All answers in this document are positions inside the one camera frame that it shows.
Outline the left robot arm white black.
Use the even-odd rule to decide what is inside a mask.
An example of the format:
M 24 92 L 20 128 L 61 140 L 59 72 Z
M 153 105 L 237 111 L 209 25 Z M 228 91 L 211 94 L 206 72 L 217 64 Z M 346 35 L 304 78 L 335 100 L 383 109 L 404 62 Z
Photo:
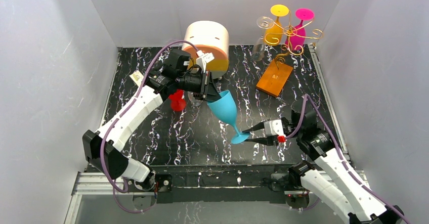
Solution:
M 145 118 L 178 90 L 208 102 L 220 98 L 206 67 L 214 60 L 213 53 L 198 51 L 196 55 L 193 60 L 186 51 L 172 50 L 161 66 L 145 74 L 138 90 L 116 115 L 96 131 L 87 130 L 82 136 L 87 162 L 113 180 L 123 177 L 139 184 L 152 182 L 155 172 L 124 156 L 122 150 Z

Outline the blue wine glass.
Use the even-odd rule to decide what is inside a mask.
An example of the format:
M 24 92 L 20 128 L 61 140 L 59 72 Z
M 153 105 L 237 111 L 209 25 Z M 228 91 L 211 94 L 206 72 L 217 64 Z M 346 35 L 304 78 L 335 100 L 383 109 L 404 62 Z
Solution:
M 234 128 L 236 134 L 232 137 L 232 144 L 240 144 L 247 140 L 250 133 L 244 133 L 237 127 L 237 106 L 234 98 L 229 90 L 220 92 L 221 98 L 214 101 L 208 102 L 208 106 L 214 116 L 225 124 L 229 124 Z

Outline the clear wine glass front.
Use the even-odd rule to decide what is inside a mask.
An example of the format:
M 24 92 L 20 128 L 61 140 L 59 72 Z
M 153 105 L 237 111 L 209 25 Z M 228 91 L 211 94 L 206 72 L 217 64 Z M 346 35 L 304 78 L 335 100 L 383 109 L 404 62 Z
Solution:
M 196 99 L 192 92 L 187 92 L 187 96 L 193 107 L 199 107 L 202 104 L 202 100 Z

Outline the red wine glass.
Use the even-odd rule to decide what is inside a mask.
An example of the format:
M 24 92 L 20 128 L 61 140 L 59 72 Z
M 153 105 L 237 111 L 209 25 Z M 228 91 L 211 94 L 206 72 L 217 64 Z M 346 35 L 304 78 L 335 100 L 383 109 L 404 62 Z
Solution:
M 173 111 L 183 111 L 186 107 L 186 101 L 184 99 L 184 91 L 178 89 L 175 93 L 171 94 L 170 99 L 170 107 Z

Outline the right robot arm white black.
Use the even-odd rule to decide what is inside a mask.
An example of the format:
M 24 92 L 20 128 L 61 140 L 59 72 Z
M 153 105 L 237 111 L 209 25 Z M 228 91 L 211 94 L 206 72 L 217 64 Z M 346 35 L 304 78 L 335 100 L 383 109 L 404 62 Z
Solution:
M 370 193 L 370 188 L 345 160 L 334 143 L 335 138 L 317 126 L 315 110 L 291 112 L 291 120 L 282 117 L 267 120 L 247 129 L 264 130 L 264 138 L 252 142 L 273 146 L 287 136 L 296 139 L 299 148 L 314 161 L 301 161 L 288 170 L 288 185 L 313 192 L 344 223 L 400 223 L 402 210 L 389 207 Z

